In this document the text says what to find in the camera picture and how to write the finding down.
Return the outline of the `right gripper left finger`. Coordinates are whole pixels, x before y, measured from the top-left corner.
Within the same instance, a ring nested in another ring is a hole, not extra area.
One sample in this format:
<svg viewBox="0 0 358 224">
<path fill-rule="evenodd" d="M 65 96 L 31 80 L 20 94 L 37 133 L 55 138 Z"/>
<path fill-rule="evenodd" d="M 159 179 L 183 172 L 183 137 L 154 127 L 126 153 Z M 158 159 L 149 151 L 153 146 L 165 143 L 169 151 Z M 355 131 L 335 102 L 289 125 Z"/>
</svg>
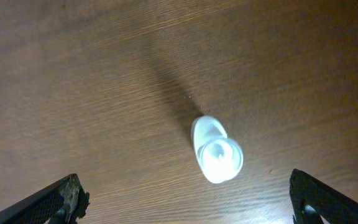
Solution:
<svg viewBox="0 0 358 224">
<path fill-rule="evenodd" d="M 0 224 L 76 224 L 86 215 L 90 194 L 77 174 L 70 174 L 0 211 Z"/>
</svg>

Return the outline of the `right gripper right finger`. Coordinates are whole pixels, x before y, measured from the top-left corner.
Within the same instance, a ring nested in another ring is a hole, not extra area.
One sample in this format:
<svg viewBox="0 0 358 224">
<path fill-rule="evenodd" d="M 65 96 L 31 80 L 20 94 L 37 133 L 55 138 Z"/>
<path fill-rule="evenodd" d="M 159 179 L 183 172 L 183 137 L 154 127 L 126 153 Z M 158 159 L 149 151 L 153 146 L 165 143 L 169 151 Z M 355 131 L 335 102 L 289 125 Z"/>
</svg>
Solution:
<svg viewBox="0 0 358 224">
<path fill-rule="evenodd" d="M 290 176 L 293 222 L 358 223 L 358 203 L 313 176 L 294 169 Z"/>
</svg>

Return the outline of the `white spray bottle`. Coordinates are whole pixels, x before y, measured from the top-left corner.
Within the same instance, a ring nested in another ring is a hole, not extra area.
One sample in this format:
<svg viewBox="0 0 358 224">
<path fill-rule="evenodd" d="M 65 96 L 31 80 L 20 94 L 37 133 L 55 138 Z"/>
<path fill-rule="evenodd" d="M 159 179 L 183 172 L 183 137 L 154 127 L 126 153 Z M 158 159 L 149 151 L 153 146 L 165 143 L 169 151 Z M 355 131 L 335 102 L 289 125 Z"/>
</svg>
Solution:
<svg viewBox="0 0 358 224">
<path fill-rule="evenodd" d="M 213 184 L 221 184 L 240 173 L 244 155 L 235 140 L 228 137 L 224 126 L 212 116 L 200 116 L 191 126 L 191 141 L 196 160 Z"/>
</svg>

